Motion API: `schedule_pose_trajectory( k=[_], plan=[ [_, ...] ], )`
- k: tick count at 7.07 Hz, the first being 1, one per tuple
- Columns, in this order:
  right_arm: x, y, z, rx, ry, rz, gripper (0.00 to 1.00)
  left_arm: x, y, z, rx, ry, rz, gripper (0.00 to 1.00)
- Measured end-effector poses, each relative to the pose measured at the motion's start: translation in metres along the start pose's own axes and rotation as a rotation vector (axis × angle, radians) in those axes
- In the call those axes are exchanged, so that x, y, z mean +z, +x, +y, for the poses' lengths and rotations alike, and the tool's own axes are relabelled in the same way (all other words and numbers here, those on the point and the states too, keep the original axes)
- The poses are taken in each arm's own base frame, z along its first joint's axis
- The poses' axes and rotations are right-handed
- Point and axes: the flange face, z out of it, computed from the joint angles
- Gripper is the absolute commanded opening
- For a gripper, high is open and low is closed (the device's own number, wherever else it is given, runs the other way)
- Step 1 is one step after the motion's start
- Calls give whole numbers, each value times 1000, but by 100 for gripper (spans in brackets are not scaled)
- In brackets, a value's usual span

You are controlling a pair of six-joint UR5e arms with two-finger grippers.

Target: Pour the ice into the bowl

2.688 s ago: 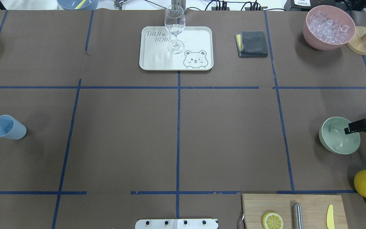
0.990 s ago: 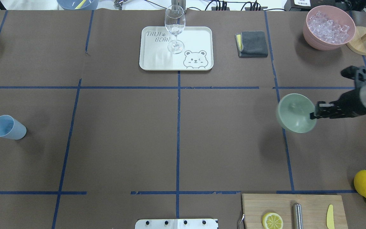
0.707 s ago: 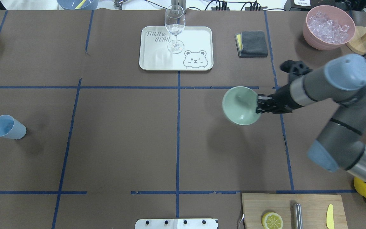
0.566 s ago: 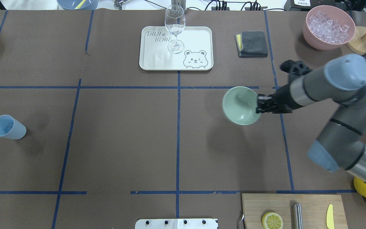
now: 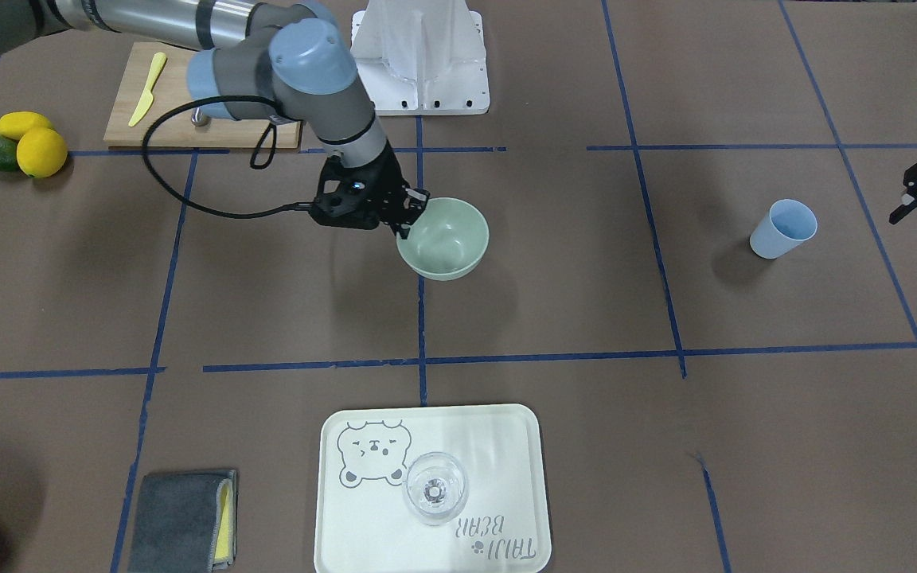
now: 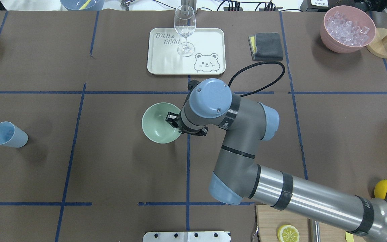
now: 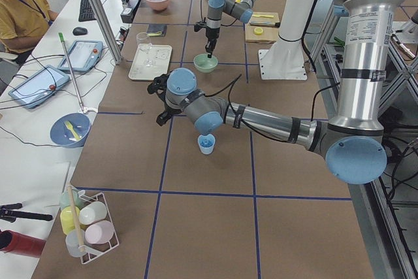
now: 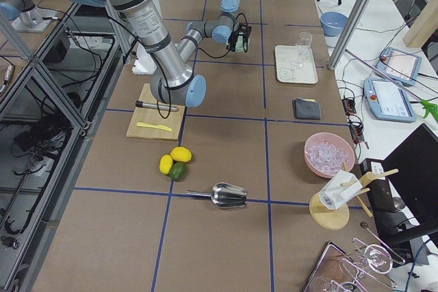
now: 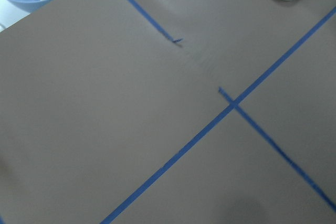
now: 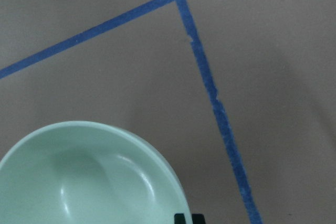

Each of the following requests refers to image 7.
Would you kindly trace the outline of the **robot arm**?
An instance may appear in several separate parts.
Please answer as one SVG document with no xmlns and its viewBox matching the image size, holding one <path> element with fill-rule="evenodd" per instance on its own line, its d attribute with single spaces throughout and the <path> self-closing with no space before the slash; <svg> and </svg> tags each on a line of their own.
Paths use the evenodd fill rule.
<svg viewBox="0 0 418 279">
<path fill-rule="evenodd" d="M 156 94 L 165 106 L 156 122 L 164 125 L 173 115 L 184 113 L 201 135 L 212 133 L 222 123 L 236 129 L 247 127 L 268 139 L 299 144 L 322 156 L 329 171 L 348 184 L 367 184 L 377 179 L 387 167 L 378 112 L 393 15 L 405 0 L 335 1 L 348 16 L 339 86 L 334 83 L 314 94 L 309 122 L 232 103 L 230 93 L 238 77 L 227 85 L 230 87 L 227 100 L 205 95 L 198 88 L 195 74 L 186 68 L 157 76 L 148 85 L 147 92 Z M 248 23 L 254 2 L 208 0 L 207 18 L 195 30 L 207 29 L 205 48 L 210 57 L 219 37 L 222 12 Z M 299 43 L 309 25 L 309 7 L 314 9 L 315 2 L 288 0 L 279 39 L 269 50 L 259 52 L 263 79 L 296 79 L 306 74 L 299 71 L 294 61 L 295 53 L 302 53 Z M 327 122 L 315 120 L 316 97 L 334 88 L 338 88 L 338 99 L 336 105 L 331 105 L 331 98 L 329 103 L 336 109 L 335 114 Z"/>
<path fill-rule="evenodd" d="M 208 12 L 203 27 L 206 30 L 205 50 L 212 57 L 219 38 L 222 14 L 228 14 L 243 24 L 247 24 L 253 14 L 255 0 L 208 0 Z"/>
</svg>

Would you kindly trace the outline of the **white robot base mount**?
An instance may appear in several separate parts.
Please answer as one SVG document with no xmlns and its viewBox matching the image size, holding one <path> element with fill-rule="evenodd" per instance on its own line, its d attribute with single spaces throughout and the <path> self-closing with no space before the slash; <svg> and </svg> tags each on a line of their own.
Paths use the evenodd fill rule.
<svg viewBox="0 0 418 279">
<path fill-rule="evenodd" d="M 286 0 L 278 40 L 259 50 L 263 80 L 306 80 L 302 38 L 315 0 Z"/>
</svg>

